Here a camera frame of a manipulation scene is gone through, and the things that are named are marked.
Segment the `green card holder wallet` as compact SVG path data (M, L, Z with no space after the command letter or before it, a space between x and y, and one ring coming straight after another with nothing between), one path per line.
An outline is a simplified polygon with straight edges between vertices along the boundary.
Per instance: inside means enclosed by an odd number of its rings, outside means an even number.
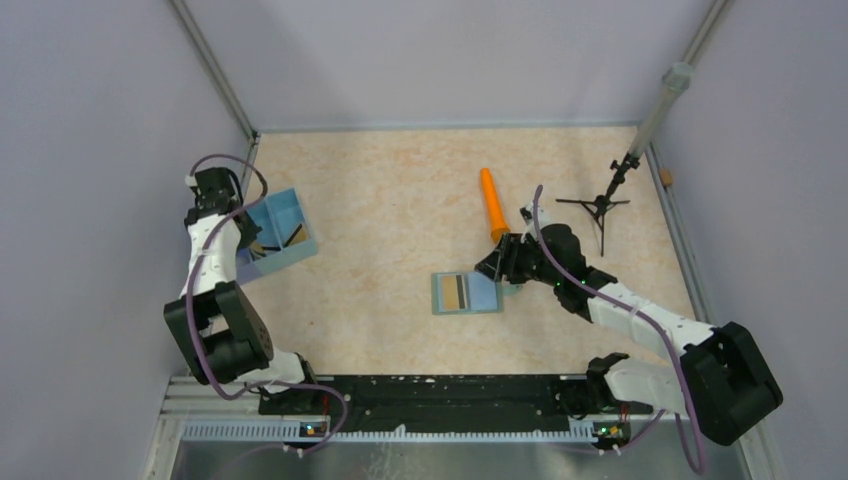
M440 278L443 275L463 274L466 281L468 308L464 311L441 310ZM431 275L431 307L433 315L468 315L499 313L504 309L504 298L521 292L522 285L494 282L477 272L440 272Z

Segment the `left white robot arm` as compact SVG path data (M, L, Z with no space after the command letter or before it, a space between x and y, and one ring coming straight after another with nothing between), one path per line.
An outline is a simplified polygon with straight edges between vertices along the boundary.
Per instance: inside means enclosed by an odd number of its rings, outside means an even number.
M313 256L317 246L294 190L245 201L236 174L225 167L187 179L194 195L184 225L191 241L189 276L163 310L191 374L255 384L297 413L319 404L320 386L302 355L277 349L242 286Z

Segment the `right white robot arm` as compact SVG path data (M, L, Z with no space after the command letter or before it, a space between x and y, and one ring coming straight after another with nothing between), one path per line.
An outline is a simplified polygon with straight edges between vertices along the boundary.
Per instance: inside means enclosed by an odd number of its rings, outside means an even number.
M503 235L474 270L495 282L548 285L566 311L668 361L661 366L620 352L591 360L586 397L600 412L635 402L693 415L707 439L729 446L783 404L783 392L749 330L735 322L716 327L688 319L635 294L589 265L565 224Z

